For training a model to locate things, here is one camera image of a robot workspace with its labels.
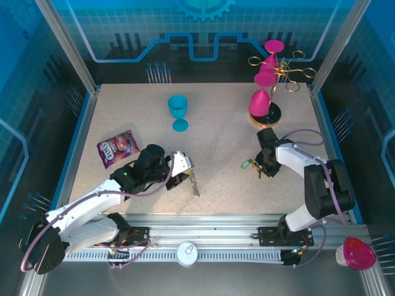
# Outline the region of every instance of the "pink wine glass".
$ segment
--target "pink wine glass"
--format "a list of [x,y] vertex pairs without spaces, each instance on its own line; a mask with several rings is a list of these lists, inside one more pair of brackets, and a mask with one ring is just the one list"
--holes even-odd
[[275,68],[277,68],[278,65],[275,54],[284,49],[284,43],[279,40],[269,40],[265,43],[265,49],[268,53],[270,53],[270,56],[264,60],[264,64],[260,65],[259,71],[269,72],[273,74],[275,78],[277,78]]
[[265,88],[268,88],[276,83],[276,78],[269,72],[260,72],[255,75],[254,81],[261,89],[256,91],[249,102],[248,111],[251,115],[261,117],[269,112],[270,96]]

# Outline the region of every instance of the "teal goblet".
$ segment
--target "teal goblet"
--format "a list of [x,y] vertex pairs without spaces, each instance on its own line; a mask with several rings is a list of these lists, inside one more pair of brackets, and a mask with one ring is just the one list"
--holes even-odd
[[185,96],[177,94],[168,100],[168,107],[170,113],[176,118],[173,123],[173,129],[178,132],[186,131],[188,129],[188,122],[184,120],[186,111],[188,109],[188,100]]

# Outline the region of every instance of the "green key tag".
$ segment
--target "green key tag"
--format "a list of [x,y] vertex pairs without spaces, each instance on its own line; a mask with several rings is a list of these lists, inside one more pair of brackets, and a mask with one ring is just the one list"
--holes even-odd
[[245,162],[243,162],[242,164],[241,164],[241,169],[242,170],[244,170],[244,169],[246,169],[248,166],[249,166],[249,164],[252,162],[252,159],[249,159],[249,160],[246,160]]

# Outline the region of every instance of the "key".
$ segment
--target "key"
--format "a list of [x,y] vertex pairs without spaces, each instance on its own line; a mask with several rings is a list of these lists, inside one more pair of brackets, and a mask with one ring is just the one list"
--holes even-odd
[[194,172],[189,171],[189,172],[187,172],[187,174],[189,175],[189,178],[191,179],[193,195],[200,197],[200,193],[199,193],[198,185],[196,184],[196,178],[195,178]]

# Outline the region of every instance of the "black mounting bracket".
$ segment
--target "black mounting bracket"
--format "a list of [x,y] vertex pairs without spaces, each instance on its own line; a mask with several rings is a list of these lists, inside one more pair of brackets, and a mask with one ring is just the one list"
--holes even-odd
[[278,227],[258,227],[258,233],[253,234],[252,238],[259,240],[259,247],[302,247],[306,244],[310,247],[314,245],[311,231],[304,229],[297,233],[297,236],[285,242],[278,232]]

